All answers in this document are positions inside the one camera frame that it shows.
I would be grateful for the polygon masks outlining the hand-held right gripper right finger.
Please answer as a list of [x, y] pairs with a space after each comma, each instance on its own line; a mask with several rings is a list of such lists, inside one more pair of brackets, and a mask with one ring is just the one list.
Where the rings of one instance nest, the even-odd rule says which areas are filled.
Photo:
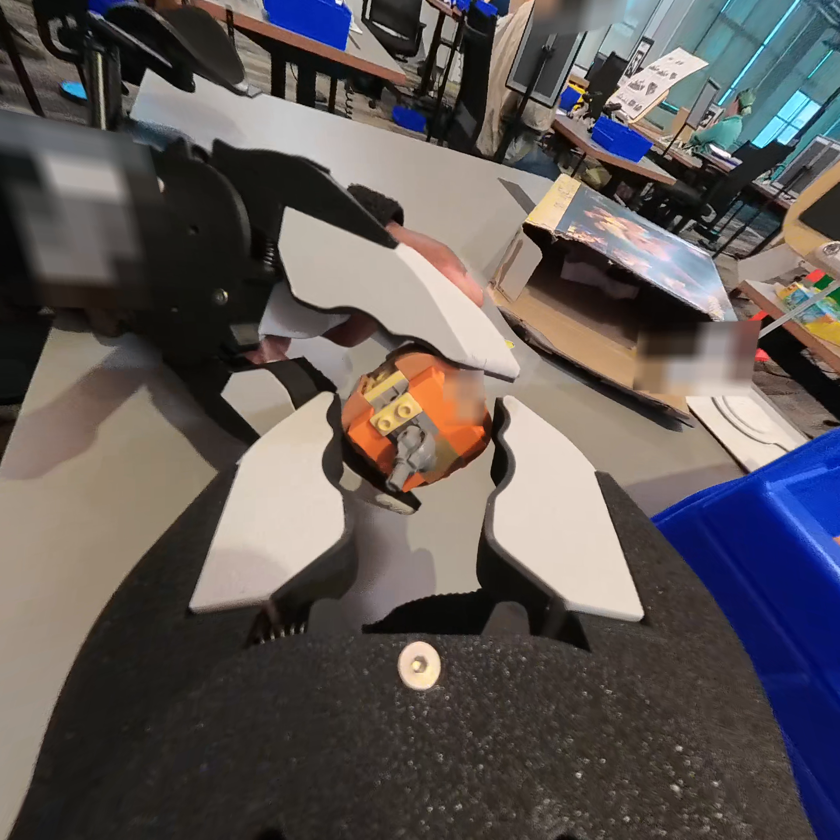
[[536, 623], [553, 602], [640, 623], [644, 608], [592, 463], [512, 395], [497, 399], [493, 417], [481, 587], [520, 600]]

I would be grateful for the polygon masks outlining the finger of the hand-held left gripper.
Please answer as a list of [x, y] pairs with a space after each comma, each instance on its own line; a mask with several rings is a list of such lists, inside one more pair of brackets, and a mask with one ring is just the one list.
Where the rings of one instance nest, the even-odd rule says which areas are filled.
[[360, 312], [451, 364], [518, 378], [520, 366], [494, 323], [413, 248], [378, 245], [288, 208], [278, 249], [290, 294], [302, 306]]
[[351, 348], [373, 337], [378, 329], [378, 322], [363, 313], [308, 308], [288, 287], [273, 287], [259, 323], [257, 352], [285, 353], [293, 340], [313, 338]]

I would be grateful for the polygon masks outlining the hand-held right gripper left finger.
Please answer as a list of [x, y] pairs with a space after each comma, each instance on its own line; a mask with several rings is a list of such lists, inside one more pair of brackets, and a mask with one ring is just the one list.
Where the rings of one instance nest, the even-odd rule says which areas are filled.
[[190, 601], [215, 613], [338, 599], [356, 574], [345, 507], [341, 400], [321, 392], [240, 459]]

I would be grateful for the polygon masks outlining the brown toy brick model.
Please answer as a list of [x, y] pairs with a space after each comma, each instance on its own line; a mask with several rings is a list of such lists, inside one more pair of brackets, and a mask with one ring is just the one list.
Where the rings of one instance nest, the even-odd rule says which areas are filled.
[[[437, 463], [403, 490], [386, 485], [396, 446], [392, 435], [410, 420], [435, 434]], [[491, 416], [484, 375], [459, 368], [408, 344], [363, 374], [342, 406], [343, 458], [360, 478], [356, 496], [372, 507], [409, 516], [415, 491], [467, 467], [490, 442]]]

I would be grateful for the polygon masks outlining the small grey toy part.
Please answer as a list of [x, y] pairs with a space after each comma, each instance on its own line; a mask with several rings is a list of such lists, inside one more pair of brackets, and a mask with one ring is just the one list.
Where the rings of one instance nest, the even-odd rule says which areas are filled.
[[402, 425], [392, 437], [395, 456], [386, 485], [391, 490], [403, 490], [409, 479], [436, 466], [436, 437], [415, 420]]

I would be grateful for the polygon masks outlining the person's left hand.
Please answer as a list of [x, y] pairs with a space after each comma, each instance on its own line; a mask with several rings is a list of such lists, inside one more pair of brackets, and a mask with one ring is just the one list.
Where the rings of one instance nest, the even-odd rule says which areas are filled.
[[454, 286], [477, 306], [483, 303], [483, 290], [469, 274], [467, 267], [449, 247], [437, 240], [390, 222], [385, 229], [398, 241], [414, 249], [437, 268]]

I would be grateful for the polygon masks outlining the black office chair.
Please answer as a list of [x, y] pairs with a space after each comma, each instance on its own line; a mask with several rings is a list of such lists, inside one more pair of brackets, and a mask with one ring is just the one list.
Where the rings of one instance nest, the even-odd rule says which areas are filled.
[[119, 130], [125, 86], [138, 87], [147, 71], [185, 92], [194, 92], [196, 77], [249, 92], [235, 45], [197, 5], [35, 1], [33, 9], [44, 47], [79, 71], [94, 129]]

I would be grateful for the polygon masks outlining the white foam piece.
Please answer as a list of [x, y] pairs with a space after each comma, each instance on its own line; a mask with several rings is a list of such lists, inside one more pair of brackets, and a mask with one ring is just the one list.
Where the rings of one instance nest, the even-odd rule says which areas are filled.
[[692, 395], [694, 418], [747, 472], [760, 469], [810, 442], [755, 386], [732, 395]]

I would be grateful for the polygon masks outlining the stack of blue plastic bins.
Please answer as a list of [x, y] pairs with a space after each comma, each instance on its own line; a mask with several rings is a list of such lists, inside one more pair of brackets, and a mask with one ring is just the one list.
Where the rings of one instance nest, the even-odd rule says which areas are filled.
[[817, 838], [839, 838], [839, 431], [653, 523], [751, 657]]

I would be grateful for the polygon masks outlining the small blue bin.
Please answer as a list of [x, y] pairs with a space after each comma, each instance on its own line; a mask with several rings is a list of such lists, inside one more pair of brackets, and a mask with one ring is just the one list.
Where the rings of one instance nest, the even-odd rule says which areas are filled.
[[267, 20], [274, 26], [344, 51], [353, 12], [344, 1], [264, 1]]
[[591, 140], [605, 152], [633, 163], [640, 162], [654, 145], [635, 129], [604, 116], [594, 122]]

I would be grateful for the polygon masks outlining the printed cardboard box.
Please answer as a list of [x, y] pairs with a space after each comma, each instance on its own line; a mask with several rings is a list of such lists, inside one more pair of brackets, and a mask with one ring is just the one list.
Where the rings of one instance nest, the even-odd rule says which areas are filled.
[[746, 395], [760, 325], [737, 317], [698, 247], [560, 175], [489, 284], [532, 346], [687, 419], [689, 397]]

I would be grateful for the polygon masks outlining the white sign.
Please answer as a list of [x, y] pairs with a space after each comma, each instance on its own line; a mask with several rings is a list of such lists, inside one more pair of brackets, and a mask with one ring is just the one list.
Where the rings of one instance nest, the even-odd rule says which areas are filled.
[[628, 123], [635, 123], [666, 99], [670, 89], [708, 62], [681, 47], [651, 62], [633, 75], [620, 89], [622, 112]]

